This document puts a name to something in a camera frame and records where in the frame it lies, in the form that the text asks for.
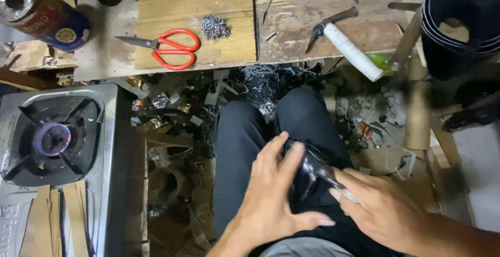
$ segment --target hand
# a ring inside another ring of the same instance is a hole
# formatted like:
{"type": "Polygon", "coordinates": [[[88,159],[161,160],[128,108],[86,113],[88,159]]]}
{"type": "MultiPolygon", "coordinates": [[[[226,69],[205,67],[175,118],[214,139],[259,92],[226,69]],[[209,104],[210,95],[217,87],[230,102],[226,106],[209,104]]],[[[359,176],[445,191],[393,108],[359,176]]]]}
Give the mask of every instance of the hand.
{"type": "Polygon", "coordinates": [[[276,136],[257,155],[240,210],[217,243],[216,247],[221,244],[218,250],[214,247],[210,255],[222,255],[221,247],[228,244],[238,243],[251,250],[301,230],[335,224],[320,212],[291,213],[288,191],[303,158],[304,146],[296,142],[283,159],[281,151],[288,136],[286,132],[276,136]]]}
{"type": "Polygon", "coordinates": [[[419,255],[433,241],[432,218],[396,185],[350,168],[335,168],[335,177],[359,203],[340,192],[330,193],[359,229],[374,241],[396,251],[419,255]]]}

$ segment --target red-handled scissors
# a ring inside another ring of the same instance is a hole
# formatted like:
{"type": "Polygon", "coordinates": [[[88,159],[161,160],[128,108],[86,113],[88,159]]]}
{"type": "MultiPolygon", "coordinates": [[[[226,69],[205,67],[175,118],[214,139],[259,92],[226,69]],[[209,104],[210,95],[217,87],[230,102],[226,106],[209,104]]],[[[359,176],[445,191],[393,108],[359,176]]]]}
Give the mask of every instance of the red-handled scissors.
{"type": "Polygon", "coordinates": [[[193,52],[199,49],[200,46],[200,41],[199,37],[192,32],[191,30],[184,29],[184,28],[175,28],[171,29],[169,31],[166,31],[158,36],[158,39],[155,40],[149,40],[146,38],[139,38],[136,36],[116,36],[121,41],[124,41],[126,43],[136,45],[136,46],[141,46],[141,47],[147,47],[153,49],[153,52],[151,52],[151,56],[153,56],[162,66],[171,69],[171,70],[183,70],[195,63],[196,56],[193,52]],[[195,45],[188,47],[184,45],[180,45],[178,43],[175,43],[171,40],[166,39],[166,37],[169,37],[173,34],[176,33],[184,33],[190,35],[194,40],[195,40],[195,45]],[[179,50],[176,49],[158,49],[160,43],[165,43],[170,46],[173,46],[179,50]],[[160,56],[159,54],[166,54],[166,55],[189,55],[191,56],[191,59],[189,62],[183,64],[183,65],[171,65],[166,63],[160,56]]]}

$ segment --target metal can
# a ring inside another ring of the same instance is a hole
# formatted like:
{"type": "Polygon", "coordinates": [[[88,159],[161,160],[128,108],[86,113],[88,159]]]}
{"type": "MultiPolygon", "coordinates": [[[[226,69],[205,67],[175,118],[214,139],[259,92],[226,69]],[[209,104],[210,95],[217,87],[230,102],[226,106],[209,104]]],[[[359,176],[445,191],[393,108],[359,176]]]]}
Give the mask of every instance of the metal can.
{"type": "Polygon", "coordinates": [[[63,0],[0,0],[0,22],[66,52],[83,46],[91,27],[63,0]]]}

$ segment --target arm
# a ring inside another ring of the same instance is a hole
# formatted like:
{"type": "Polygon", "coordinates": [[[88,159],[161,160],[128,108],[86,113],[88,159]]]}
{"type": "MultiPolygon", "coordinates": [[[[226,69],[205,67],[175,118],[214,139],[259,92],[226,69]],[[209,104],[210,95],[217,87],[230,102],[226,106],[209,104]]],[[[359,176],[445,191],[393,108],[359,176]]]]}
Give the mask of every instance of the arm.
{"type": "Polygon", "coordinates": [[[291,213],[287,194],[303,157],[304,146],[295,143],[282,158],[280,151],[287,139],[288,133],[281,133],[257,155],[240,210],[208,257],[246,256],[266,242],[320,225],[335,224],[319,212],[291,213]]]}
{"type": "Polygon", "coordinates": [[[416,256],[494,256],[500,234],[468,227],[419,208],[397,186],[347,168],[335,177],[359,203],[330,189],[359,229],[380,244],[416,256]]]}

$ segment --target nail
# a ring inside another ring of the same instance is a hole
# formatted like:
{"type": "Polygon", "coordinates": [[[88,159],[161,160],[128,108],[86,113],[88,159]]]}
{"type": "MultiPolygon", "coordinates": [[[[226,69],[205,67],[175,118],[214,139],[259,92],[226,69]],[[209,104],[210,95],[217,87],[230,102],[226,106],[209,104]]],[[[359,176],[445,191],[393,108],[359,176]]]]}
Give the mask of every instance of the nail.
{"type": "Polygon", "coordinates": [[[342,194],[338,190],[331,187],[328,191],[338,202],[341,200],[342,194]]]}
{"type": "Polygon", "coordinates": [[[295,142],[293,143],[293,146],[291,146],[291,149],[302,151],[304,149],[304,145],[301,142],[295,142]]]}
{"type": "Polygon", "coordinates": [[[337,222],[335,222],[331,219],[320,218],[318,220],[318,224],[320,226],[331,227],[331,226],[335,226],[337,224],[337,222]]]}

